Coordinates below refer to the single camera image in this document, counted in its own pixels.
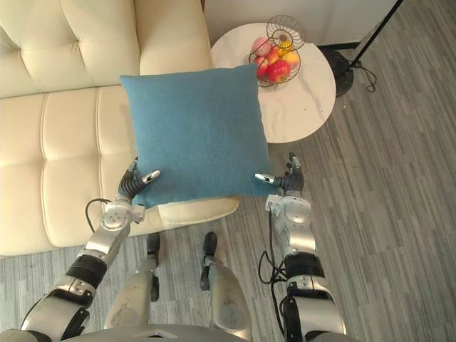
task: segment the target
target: white marble tabletop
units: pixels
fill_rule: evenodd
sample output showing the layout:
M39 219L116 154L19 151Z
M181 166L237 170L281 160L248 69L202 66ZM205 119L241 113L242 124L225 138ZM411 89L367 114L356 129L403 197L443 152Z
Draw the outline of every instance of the white marble tabletop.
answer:
M255 39L266 37L266 24L236 27L212 47L217 68L233 68L248 63ZM286 83L259 87L259 102L268 143L289 143L307 137L328 119L336 100L336 84L327 60L312 43L299 50L301 68Z

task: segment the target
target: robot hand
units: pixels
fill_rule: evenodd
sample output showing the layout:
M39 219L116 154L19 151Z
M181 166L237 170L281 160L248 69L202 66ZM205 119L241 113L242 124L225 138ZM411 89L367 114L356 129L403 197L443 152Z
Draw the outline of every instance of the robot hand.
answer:
M160 171L156 170L154 172L148 173L144 177L138 175L138 169L136 165L138 163L138 157L136 157L119 183L118 188L118 198L125 197L130 201L135 198L137 194L144 190L147 184L153 182L160 176Z
M289 162L286 164L288 171L285 172L283 177L275 177L264 173L256 173L255 178L261 180L270 185L281 188L285 195L289 192L301 194L304 186L304 176L302 174L301 164L297 156L293 153L289 153Z

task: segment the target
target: sofa armrest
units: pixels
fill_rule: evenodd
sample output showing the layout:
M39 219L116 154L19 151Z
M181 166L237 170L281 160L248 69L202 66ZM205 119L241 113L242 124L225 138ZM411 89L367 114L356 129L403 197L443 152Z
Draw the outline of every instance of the sofa armrest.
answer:
M213 67L200 0L136 0L140 75Z
M214 197L161 204L158 206L158 212L166 227L187 226L227 216L235 212L238 206L237 196Z

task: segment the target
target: power cord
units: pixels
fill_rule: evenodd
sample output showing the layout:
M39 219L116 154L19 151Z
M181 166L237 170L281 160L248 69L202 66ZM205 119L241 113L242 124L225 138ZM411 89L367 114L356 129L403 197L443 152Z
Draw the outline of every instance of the power cord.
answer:
M85 218L87 219L88 226L90 227L90 230L93 233L95 233L95 230L93 228L92 221L90 220L90 217L88 216L88 208L94 202L102 202L102 203L107 204L107 203L112 202L112 201L110 201L109 199L106 199L106 198L94 198L94 199L88 201L88 203L86 204L86 206L85 206Z
M263 264L264 258L266 257L266 260L268 263L271 265L272 270L271 270L271 276L269 277L269 280L264 280L263 277L261 276L261 266ZM258 262L258 277L261 283L270 285L271 287L271 296L272 296L272 301L274 302L274 310L276 312L276 318L277 318L277 323L279 324L280 331L282 332L282 335L284 334L284 327L281 322L280 318L280 313L279 313L279 306L277 305L277 298L276 298L276 293L274 290L274 285L279 282L285 282L286 281L286 275L285 275L285 269L282 268L284 265L284 260L280 263L279 266L276 266L276 262L274 259L274 248L272 246L272 211L271 208L269 208L269 253L264 250L263 253L261 254L261 257L259 258Z
M375 86L377 84L377 75L374 74L371 70L367 69L361 61L357 61L353 66L355 69L361 69L366 74L366 78L369 81L369 85L367 86L367 90L369 93L374 93L377 90Z

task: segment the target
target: yellow apple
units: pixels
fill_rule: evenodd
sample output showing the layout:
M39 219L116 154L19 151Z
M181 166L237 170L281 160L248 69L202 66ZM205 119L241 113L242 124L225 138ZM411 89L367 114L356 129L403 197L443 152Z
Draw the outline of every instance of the yellow apple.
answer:
M296 51L290 51L282 56L282 59L286 61L289 65L290 68L293 70L297 67L299 67L299 54Z
M277 54L279 55L279 57L282 57L292 50L293 43L289 39L285 39L283 41L280 41L279 46L277 48Z

